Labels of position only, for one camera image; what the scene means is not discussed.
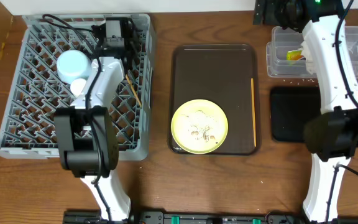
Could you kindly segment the green orange snack wrapper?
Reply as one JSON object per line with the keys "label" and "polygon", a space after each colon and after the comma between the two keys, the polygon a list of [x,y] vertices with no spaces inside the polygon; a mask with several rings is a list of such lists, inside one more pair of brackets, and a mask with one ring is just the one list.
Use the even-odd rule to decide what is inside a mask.
{"label": "green orange snack wrapper", "polygon": [[303,49],[290,50],[286,54],[286,59],[291,61],[304,60],[305,56],[302,54]]}

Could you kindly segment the light blue bowl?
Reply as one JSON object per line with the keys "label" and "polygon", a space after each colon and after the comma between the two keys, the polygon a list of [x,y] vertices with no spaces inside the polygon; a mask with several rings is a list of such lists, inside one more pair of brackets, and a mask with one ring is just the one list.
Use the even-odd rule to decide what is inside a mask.
{"label": "light blue bowl", "polygon": [[79,50],[67,50],[57,60],[59,79],[67,84],[82,78],[87,80],[92,71],[91,60]]}

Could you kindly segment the white cup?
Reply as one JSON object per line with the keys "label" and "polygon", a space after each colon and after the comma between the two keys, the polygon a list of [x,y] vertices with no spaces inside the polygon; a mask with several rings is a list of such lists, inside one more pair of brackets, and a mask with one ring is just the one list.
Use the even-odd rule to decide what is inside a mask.
{"label": "white cup", "polygon": [[86,80],[84,78],[77,78],[70,84],[70,91],[75,97],[78,97],[84,89],[85,85]]}

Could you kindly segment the yellow plate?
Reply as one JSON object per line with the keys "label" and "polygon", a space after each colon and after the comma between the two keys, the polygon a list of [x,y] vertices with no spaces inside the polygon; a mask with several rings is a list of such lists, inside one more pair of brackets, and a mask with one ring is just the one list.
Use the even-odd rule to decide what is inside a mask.
{"label": "yellow plate", "polygon": [[179,148],[190,154],[215,151],[226,139],[228,120],[225,112],[209,100],[190,100],[179,106],[170,130]]}

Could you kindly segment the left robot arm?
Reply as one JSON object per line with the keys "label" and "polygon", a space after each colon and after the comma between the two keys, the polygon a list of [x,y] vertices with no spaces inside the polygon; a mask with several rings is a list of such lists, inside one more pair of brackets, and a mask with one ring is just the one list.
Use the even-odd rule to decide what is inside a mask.
{"label": "left robot arm", "polygon": [[106,222],[126,221],[131,200],[115,171],[119,145],[109,108],[134,57],[130,42],[136,26],[128,17],[109,17],[89,31],[98,41],[86,55],[67,50],[57,60],[61,81],[77,89],[76,99],[54,113],[62,167],[92,191]]}

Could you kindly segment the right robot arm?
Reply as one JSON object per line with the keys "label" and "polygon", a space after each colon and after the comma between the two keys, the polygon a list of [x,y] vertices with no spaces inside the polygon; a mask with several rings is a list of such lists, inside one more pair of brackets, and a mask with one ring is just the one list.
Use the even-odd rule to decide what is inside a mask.
{"label": "right robot arm", "polygon": [[254,24],[302,34],[305,66],[319,81],[321,115],[303,134],[313,162],[303,202],[309,223],[335,222],[344,171],[358,174],[348,166],[358,148],[358,82],[345,36],[350,8],[341,0],[256,1],[254,8]]}

